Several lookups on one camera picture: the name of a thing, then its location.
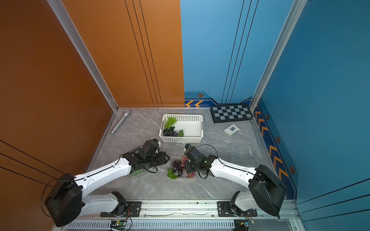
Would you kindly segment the red grape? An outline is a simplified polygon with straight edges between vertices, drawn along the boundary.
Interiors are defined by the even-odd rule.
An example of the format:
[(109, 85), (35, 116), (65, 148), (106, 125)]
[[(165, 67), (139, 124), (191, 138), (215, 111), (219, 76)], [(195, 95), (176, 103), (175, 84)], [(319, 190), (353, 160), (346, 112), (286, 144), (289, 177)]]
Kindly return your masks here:
[(185, 177), (194, 178), (196, 176), (194, 164), (190, 162), (186, 156), (182, 156), (181, 160), (183, 164), (185, 165), (185, 168), (183, 171)]

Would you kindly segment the clear clamshell container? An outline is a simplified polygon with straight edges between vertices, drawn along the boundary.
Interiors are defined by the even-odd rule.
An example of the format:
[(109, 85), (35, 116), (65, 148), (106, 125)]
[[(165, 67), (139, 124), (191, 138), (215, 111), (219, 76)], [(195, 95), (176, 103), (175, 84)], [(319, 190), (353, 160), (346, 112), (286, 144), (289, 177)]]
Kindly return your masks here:
[(187, 173), (185, 168), (186, 161), (188, 161), (186, 156), (171, 157), (170, 165), (167, 168), (167, 177), (173, 180), (197, 178), (197, 172)]
[(134, 172), (131, 172), (129, 175), (127, 175), (127, 178), (136, 179), (138, 177), (155, 174), (157, 173), (157, 171), (158, 169), (156, 167), (145, 167), (143, 169), (139, 169)]

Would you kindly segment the dark purple grape bunch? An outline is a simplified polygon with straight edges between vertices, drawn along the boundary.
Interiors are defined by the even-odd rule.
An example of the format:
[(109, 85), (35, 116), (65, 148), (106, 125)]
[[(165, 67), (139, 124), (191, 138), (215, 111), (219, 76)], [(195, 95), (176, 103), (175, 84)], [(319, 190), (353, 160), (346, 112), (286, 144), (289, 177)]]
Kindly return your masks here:
[(174, 160), (171, 166), (172, 166), (172, 174), (174, 174), (177, 178), (183, 176), (185, 165), (183, 164), (182, 160)]

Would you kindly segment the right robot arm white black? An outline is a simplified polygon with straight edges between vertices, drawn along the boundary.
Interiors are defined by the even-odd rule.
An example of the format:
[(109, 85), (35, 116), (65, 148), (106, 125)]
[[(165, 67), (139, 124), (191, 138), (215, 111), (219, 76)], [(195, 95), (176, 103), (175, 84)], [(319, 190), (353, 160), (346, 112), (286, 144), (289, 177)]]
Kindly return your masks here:
[(250, 215), (253, 209), (259, 208), (271, 216), (280, 217), (287, 191), (269, 167), (232, 164), (218, 155), (205, 156), (190, 144), (185, 145), (184, 155), (188, 158), (185, 162), (187, 173), (197, 172), (205, 178), (224, 178), (247, 188), (245, 192), (235, 192), (229, 202), (221, 205), (222, 216), (244, 217)]

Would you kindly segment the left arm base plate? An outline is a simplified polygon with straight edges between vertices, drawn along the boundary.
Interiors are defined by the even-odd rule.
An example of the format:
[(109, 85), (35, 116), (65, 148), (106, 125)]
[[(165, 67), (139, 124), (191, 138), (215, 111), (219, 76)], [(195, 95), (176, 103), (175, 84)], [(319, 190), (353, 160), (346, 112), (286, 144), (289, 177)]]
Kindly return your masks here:
[(110, 213), (102, 212), (100, 217), (103, 218), (114, 218), (114, 217), (131, 217), (137, 218), (140, 215), (142, 202), (140, 201), (129, 201), (124, 203), (119, 203), (119, 205)]

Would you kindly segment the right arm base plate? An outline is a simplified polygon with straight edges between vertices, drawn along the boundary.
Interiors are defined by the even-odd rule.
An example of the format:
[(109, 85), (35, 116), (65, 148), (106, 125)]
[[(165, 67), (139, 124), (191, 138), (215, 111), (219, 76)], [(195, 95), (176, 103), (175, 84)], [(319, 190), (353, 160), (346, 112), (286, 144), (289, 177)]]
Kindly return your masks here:
[(235, 205), (231, 205), (228, 201), (218, 201), (217, 211), (219, 217), (257, 217), (256, 209), (249, 209), (247, 211), (242, 211)]

